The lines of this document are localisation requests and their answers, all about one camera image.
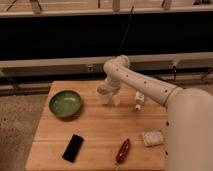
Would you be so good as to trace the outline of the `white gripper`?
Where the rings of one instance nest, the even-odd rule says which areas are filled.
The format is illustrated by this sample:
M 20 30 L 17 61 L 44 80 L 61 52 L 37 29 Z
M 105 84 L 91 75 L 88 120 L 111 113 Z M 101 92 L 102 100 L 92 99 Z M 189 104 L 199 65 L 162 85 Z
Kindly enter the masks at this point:
M 113 104 L 115 106 L 119 106 L 120 103 L 121 103 L 121 100 L 120 100 L 120 95 L 117 94 L 119 92 L 119 90 L 121 89 L 121 82 L 118 81 L 118 80 L 115 80 L 115 79 L 112 79 L 111 77 L 107 77 L 105 79 L 105 82 L 106 84 L 108 85 L 110 91 L 112 94 L 114 94 L 112 96 L 112 101 L 113 101 Z M 97 87 L 97 93 L 99 95 L 107 95 L 109 93 L 109 89 L 108 87 L 105 85 L 105 84 L 100 84 L 98 87 Z

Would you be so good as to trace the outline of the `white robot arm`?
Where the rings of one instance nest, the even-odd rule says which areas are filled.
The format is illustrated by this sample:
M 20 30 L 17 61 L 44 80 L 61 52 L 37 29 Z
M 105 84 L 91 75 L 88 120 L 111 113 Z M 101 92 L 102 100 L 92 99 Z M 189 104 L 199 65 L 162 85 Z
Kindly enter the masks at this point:
M 103 65 L 105 83 L 113 93 L 125 83 L 165 108 L 165 171 L 213 171 L 213 95 L 139 74 L 129 67 L 125 55 L 107 60 Z

